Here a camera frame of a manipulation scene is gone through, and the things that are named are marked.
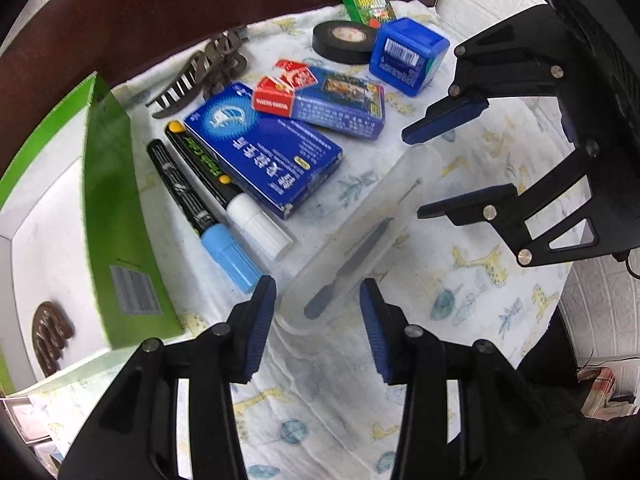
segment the tape roll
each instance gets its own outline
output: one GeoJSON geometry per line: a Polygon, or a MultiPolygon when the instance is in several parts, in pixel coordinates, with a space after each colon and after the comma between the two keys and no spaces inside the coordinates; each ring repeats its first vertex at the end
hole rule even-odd
{"type": "Polygon", "coordinates": [[[324,22],[314,28],[313,50],[320,56],[348,65],[371,60],[377,30],[358,22],[324,22]]]}

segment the light blue marker cap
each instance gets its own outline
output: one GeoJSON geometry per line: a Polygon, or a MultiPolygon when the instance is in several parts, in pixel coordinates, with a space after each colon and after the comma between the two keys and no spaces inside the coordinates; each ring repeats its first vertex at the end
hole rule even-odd
{"type": "Polygon", "coordinates": [[[204,231],[200,241],[214,261],[245,293],[254,290],[262,273],[250,260],[224,224],[215,224],[204,231]]]}

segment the green cardboard box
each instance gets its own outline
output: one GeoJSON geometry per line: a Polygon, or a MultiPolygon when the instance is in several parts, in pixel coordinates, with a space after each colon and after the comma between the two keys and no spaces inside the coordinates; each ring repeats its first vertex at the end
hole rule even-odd
{"type": "Polygon", "coordinates": [[[342,0],[352,22],[378,28],[396,18],[389,0],[342,0]]]}
{"type": "Polygon", "coordinates": [[[0,180],[0,387],[34,393],[182,334],[140,207],[130,123],[96,73],[39,124],[0,180]],[[40,303],[74,329],[45,378],[32,342],[40,303]]]}

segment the black marker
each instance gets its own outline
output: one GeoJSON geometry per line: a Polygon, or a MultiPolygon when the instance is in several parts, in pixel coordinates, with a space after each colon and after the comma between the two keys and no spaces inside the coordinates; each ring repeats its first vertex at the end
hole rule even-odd
{"type": "Polygon", "coordinates": [[[207,253],[220,265],[245,292],[251,292],[260,279],[261,272],[245,254],[224,224],[209,211],[189,181],[182,174],[160,139],[146,146],[146,152],[172,198],[198,233],[207,253]]]}
{"type": "Polygon", "coordinates": [[[289,236],[260,208],[256,201],[242,191],[220,167],[200,141],[179,121],[171,121],[165,135],[180,153],[218,203],[229,219],[271,260],[276,260],[291,244],[289,236]]]}

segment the blue cardboard box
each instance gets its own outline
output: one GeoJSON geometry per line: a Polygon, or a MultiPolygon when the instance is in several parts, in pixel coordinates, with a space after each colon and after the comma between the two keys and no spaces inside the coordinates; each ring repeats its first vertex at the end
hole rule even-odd
{"type": "Polygon", "coordinates": [[[400,18],[378,29],[369,71],[414,97],[431,81],[448,49],[447,38],[411,18],[400,18]]]}
{"type": "Polygon", "coordinates": [[[288,59],[279,60],[274,69],[278,76],[265,76],[255,86],[255,110],[378,138],[385,125],[382,85],[288,59]]]}
{"type": "Polygon", "coordinates": [[[308,124],[253,110],[251,95],[235,83],[184,123],[245,191],[286,220],[335,171],[343,152],[308,124]]]}

